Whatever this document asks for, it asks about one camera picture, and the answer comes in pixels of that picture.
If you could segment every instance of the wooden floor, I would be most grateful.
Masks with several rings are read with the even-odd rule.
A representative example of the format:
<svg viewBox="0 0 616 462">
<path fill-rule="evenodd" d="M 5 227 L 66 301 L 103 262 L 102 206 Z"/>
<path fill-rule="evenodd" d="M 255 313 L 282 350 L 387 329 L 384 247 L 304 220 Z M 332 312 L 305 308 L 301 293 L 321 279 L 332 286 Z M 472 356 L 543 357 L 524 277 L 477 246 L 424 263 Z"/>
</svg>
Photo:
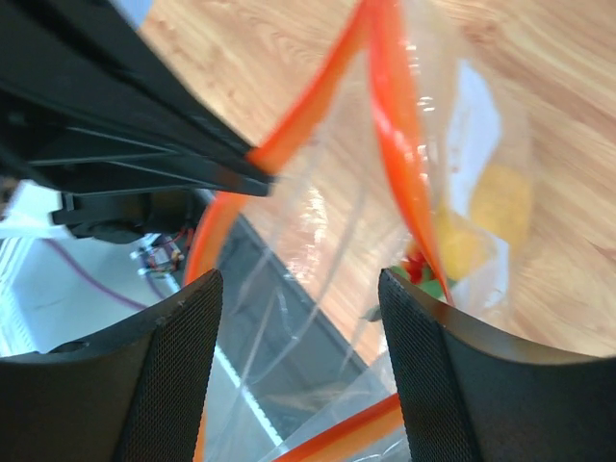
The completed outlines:
<svg viewBox="0 0 616 462">
<path fill-rule="evenodd" d="M 613 354 L 616 3 L 436 3 L 461 28 L 478 57 L 506 78 L 505 84 L 526 106 L 532 128 L 538 184 L 531 237 L 514 280 L 512 315 L 495 323 L 544 344 Z M 155 0 L 141 30 L 194 94 L 247 139 L 259 143 L 318 68 L 352 7 L 350 0 Z M 347 122 L 344 130 L 352 132 L 348 125 L 356 112 L 349 107 L 341 114 L 339 119 Z M 355 127 L 355 133 L 355 148 L 361 150 L 361 129 Z M 314 170 L 319 174 L 314 179 L 318 187 L 300 198 L 304 207 L 311 207 L 311 217 L 319 220 L 287 222 L 289 232 L 279 237 L 276 251 L 289 265 L 298 258 L 322 258 L 331 265 L 335 252 L 315 241 L 315 236 L 322 228 L 337 237 L 346 232 L 346 219 L 355 210 L 346 198 L 357 196 L 357 178 L 365 168 L 372 168 L 370 163 L 351 162 L 352 174 L 345 176 L 341 166 L 353 159 L 353 145 L 338 142 L 328 149 L 336 155 L 326 156 Z M 305 160 L 309 158 L 298 158 L 290 169 L 310 168 Z M 386 195 L 379 187 L 379 174 L 367 180 L 374 206 Z M 259 204 L 260 213 L 255 205 L 247 211 L 265 239 L 271 239 L 274 218 L 270 217 L 290 213 L 285 204 L 292 188 L 281 188 L 287 189 L 267 204 Z M 325 212 L 323 201 L 328 204 Z M 370 201 L 368 205 L 362 220 L 366 226 L 375 226 L 379 216 L 371 213 Z M 396 221 L 394 216 L 386 218 L 392 225 Z M 321 300 L 323 311 L 350 340 L 373 296 L 354 289 L 367 287 L 362 281 L 375 276 L 390 252 L 388 245 L 397 237 L 388 234 L 389 229 L 371 229 L 366 233 L 371 241 L 357 238 L 352 258 L 340 266 L 339 276 Z M 330 237 L 325 234 L 324 240 L 329 242 Z M 362 247 L 371 251 L 362 253 Z M 298 248 L 303 249 L 300 255 L 294 254 Z M 319 297 L 322 273 L 296 274 L 308 292 Z M 349 290 L 355 294 L 350 302 L 342 296 Z M 371 324 L 357 345 L 368 360 L 378 350 L 378 336 L 378 327 Z"/>
</svg>

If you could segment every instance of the black metal bracket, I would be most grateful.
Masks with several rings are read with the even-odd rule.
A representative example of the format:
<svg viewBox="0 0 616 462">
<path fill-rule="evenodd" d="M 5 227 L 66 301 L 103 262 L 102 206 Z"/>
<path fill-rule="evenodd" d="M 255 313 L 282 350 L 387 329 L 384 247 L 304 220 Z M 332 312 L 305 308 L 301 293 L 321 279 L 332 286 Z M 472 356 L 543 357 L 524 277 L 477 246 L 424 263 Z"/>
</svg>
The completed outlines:
<svg viewBox="0 0 616 462">
<path fill-rule="evenodd" d="M 94 218 L 111 202 L 125 210 L 142 194 L 268 194 L 272 178 L 244 157 L 251 146 L 108 1 L 0 0 L 0 40 L 11 44 L 0 54 L 0 174 L 81 204 L 65 210 L 71 218 L 56 214 L 57 224 L 75 225 L 77 210 Z"/>
<path fill-rule="evenodd" d="M 200 216 L 193 191 L 171 190 L 128 195 L 63 194 L 63 208 L 53 212 L 77 238 L 94 237 L 128 244 L 148 233 L 175 234 L 195 228 Z"/>
</svg>

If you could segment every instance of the floor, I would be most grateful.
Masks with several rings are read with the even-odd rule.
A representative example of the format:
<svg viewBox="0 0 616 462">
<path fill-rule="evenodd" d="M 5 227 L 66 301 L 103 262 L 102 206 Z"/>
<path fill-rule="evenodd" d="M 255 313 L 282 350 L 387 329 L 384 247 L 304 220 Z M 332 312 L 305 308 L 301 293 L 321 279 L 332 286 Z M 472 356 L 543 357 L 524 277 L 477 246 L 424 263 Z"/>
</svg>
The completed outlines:
<svg viewBox="0 0 616 462">
<path fill-rule="evenodd" d="M 513 271 L 511 310 L 506 311 L 511 316 L 493 322 L 544 344 L 593 355 L 614 353 L 616 47 L 609 43 L 616 37 L 610 19 L 616 6 L 575 0 L 435 3 L 460 27 L 486 72 L 502 74 L 495 81 L 524 104 L 531 123 L 537 181 L 530 239 Z M 195 95 L 259 143 L 319 67 L 352 7 L 351 0 L 155 0 L 141 31 Z M 339 126 L 350 136 L 352 121 Z M 318 192 L 335 192 L 344 184 L 336 175 L 340 162 L 357 152 L 342 145 L 336 155 L 326 157 L 321 167 L 329 175 L 323 176 Z M 373 193 L 384 191 L 375 185 Z M 269 202 L 273 211 L 284 207 L 284 194 L 277 197 Z M 338 194 L 329 207 L 329 216 L 339 223 L 331 227 L 338 239 L 346 229 L 342 218 L 352 210 L 345 197 Z M 259 210 L 247 215 L 268 237 L 270 224 L 262 224 Z M 293 230 L 300 225 L 286 226 Z M 313 229 L 302 236 L 314 234 Z M 297 242 L 289 245 L 297 248 Z M 284 254 L 282 246 L 278 251 Z M 288 252 L 289 261 L 294 257 Z M 367 302 L 359 303 L 361 309 L 348 309 L 337 294 L 357 286 L 366 273 L 351 265 L 340 274 L 346 276 L 334 283 L 321 308 L 353 340 Z M 358 345 L 364 358 L 375 357 L 378 336 L 368 327 Z"/>
</svg>

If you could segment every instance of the plastic bag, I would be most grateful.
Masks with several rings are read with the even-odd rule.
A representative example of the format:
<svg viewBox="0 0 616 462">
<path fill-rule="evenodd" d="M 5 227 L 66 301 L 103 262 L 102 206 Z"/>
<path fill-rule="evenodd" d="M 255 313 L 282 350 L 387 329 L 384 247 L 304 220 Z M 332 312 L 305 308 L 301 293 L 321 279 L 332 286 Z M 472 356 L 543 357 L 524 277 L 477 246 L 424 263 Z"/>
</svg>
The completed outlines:
<svg viewBox="0 0 616 462">
<path fill-rule="evenodd" d="M 224 431 L 208 442 L 207 459 L 240 460 L 237 442 L 250 437 L 244 390 L 282 416 L 271 423 L 278 448 L 254 460 L 391 455 L 404 447 L 392 436 L 402 419 L 382 382 L 351 407 L 372 406 L 352 417 L 340 411 L 357 368 L 374 375 L 376 358 L 388 358 L 382 327 L 366 319 L 377 276 L 394 268 L 475 316 L 506 305 L 532 202 L 526 119 L 428 0 L 364 0 L 312 85 L 248 158 L 277 174 L 271 197 L 219 193 L 187 268 L 190 281 L 224 263 L 219 252 L 240 213 L 263 240 L 243 250 L 241 268 L 223 270 L 245 274 L 225 287 L 220 328 L 235 335 L 241 383 L 237 405 L 215 416 Z M 303 314 L 290 309 L 289 284 L 303 291 Z M 256 304 L 260 319 L 240 321 Z M 348 341 L 344 354 L 295 355 L 322 320 Z M 325 362 L 322 376 L 277 392 L 276 371 Z"/>
</svg>

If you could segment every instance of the purple cable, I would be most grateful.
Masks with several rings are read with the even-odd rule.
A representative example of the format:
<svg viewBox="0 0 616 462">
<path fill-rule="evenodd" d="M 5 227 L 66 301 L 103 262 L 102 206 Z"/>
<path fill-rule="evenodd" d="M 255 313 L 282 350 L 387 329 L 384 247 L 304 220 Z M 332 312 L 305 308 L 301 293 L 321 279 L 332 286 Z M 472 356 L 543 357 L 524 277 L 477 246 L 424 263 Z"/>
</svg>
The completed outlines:
<svg viewBox="0 0 616 462">
<path fill-rule="evenodd" d="M 156 295 L 160 300 L 164 300 L 167 298 L 167 296 L 163 294 L 161 290 L 158 288 L 158 286 L 154 283 L 154 281 L 152 280 L 151 274 L 147 273 L 145 275 L 145 280 L 147 281 L 147 285 L 150 286 L 150 289 L 152 289 L 152 292 L 154 293 L 154 295 Z"/>
<path fill-rule="evenodd" d="M 118 303 L 121 303 L 124 306 L 128 306 L 135 310 L 144 310 L 147 308 L 146 305 L 142 303 L 138 303 L 135 300 L 131 300 L 122 294 L 118 294 L 117 292 L 112 291 L 111 289 L 105 287 L 103 284 L 98 282 L 92 276 L 90 276 L 76 261 L 75 259 L 57 242 L 51 239 L 43 240 L 47 245 L 49 245 L 52 249 L 56 251 L 59 257 L 61 257 L 71 268 L 75 270 L 75 272 L 86 282 L 88 282 L 94 289 L 102 292 L 103 294 L 108 295 L 110 298 L 113 298 Z"/>
</svg>

